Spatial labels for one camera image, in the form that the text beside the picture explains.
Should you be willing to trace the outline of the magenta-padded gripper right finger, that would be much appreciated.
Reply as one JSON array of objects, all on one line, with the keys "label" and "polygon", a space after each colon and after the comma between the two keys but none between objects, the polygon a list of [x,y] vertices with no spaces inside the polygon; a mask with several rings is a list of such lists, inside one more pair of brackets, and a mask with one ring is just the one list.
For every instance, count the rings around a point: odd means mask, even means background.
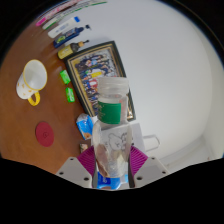
[{"label": "magenta-padded gripper right finger", "polygon": [[169,174],[165,166],[154,156],[132,146],[128,161],[128,181],[131,188],[140,188]]}]

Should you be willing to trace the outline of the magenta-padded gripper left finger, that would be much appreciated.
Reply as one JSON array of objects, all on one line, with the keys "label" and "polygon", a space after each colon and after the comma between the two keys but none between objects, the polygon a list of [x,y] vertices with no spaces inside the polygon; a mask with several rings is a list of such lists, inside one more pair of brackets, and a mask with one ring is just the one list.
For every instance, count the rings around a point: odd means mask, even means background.
[{"label": "magenta-padded gripper left finger", "polygon": [[95,188],[98,177],[94,148],[88,148],[78,157],[69,157],[56,175],[81,187]]}]

